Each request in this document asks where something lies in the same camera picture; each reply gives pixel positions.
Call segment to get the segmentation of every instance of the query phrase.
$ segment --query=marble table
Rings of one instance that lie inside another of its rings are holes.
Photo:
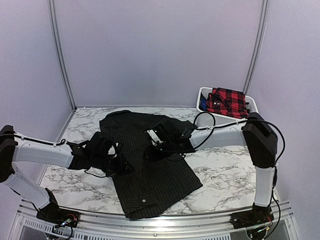
[[[114,111],[161,114],[182,121],[193,121],[195,108],[105,107],[80,108],[74,114],[63,138],[69,142],[89,140],[99,131],[99,121]],[[200,214],[251,206],[255,197],[256,173],[248,149],[244,146],[216,147],[189,153],[186,162],[199,177],[203,187],[172,205],[163,214]],[[103,176],[103,172],[90,169]],[[83,170],[68,170],[49,165],[41,186],[54,193],[58,203],[93,212],[123,214],[111,178],[97,178]]]

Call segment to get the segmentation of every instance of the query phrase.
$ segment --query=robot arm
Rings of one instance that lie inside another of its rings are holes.
[[[235,229],[273,220],[270,203],[277,181],[276,154],[278,137],[256,112],[248,119],[213,128],[187,129],[180,132],[164,120],[146,131],[152,142],[144,154],[149,162],[159,161],[173,153],[192,153],[212,147],[247,146],[256,170],[256,191],[251,211],[236,212],[231,216]]]
[[[0,183],[30,200],[39,209],[37,218],[45,221],[59,223],[55,220],[66,220],[70,214],[77,219],[79,214],[60,208],[53,193],[36,185],[16,162],[52,164],[70,170],[93,167],[102,170],[106,177],[134,171],[120,153],[121,144],[114,142],[106,133],[96,132],[90,141],[80,144],[65,140],[55,143],[29,138],[7,125],[0,131],[0,137]],[[72,227],[76,227],[77,221],[72,223]]]

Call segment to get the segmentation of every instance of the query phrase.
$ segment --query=red and black checkered shirt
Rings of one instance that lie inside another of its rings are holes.
[[[206,101],[206,110],[236,119],[247,118],[245,97],[246,95],[241,91],[213,88]]]

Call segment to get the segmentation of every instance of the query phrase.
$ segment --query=white wall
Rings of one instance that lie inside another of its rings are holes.
[[[242,90],[261,0],[56,1],[78,106],[192,106]]]
[[[47,1],[0,0],[0,128],[55,141],[71,114],[58,67]],[[23,163],[37,179],[42,164]],[[0,184],[0,239],[8,238],[20,197]]]
[[[278,190],[302,239],[320,236],[320,2],[273,0],[249,95],[283,131]]]

